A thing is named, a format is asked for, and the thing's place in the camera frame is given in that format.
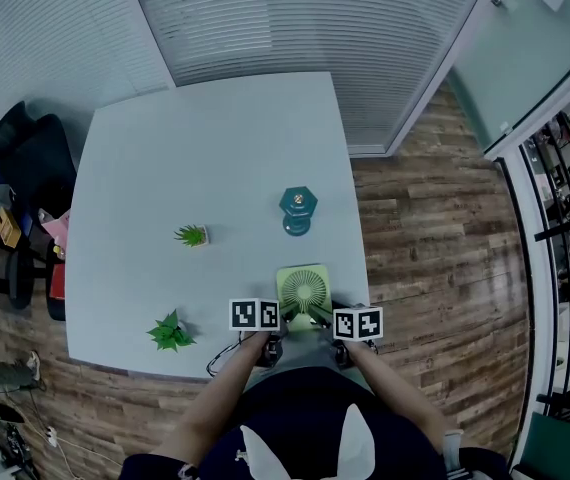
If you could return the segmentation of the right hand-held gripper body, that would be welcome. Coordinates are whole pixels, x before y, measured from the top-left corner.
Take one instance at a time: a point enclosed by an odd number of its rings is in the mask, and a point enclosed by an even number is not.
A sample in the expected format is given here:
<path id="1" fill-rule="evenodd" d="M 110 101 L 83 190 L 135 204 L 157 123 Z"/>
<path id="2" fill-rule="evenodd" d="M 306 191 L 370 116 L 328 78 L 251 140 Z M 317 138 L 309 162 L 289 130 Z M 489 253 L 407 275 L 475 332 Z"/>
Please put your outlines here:
<path id="1" fill-rule="evenodd" d="M 365 343 L 378 352 L 377 341 L 383 338 L 383 309 L 381 307 L 336 308 L 332 313 L 332 346 L 340 369 L 350 368 L 353 361 L 347 343 Z"/>

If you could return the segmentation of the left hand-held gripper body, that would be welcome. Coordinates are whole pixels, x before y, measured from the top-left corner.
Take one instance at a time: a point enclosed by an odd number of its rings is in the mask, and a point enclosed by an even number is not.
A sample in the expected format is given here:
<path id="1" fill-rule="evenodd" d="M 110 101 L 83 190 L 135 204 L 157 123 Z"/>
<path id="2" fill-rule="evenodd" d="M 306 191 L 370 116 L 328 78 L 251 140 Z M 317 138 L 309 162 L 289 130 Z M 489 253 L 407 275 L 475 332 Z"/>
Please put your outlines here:
<path id="1" fill-rule="evenodd" d="M 282 356 L 281 315 L 277 300 L 261 298 L 231 299 L 229 329 L 244 336 L 247 332 L 268 332 L 257 366 L 274 367 Z"/>

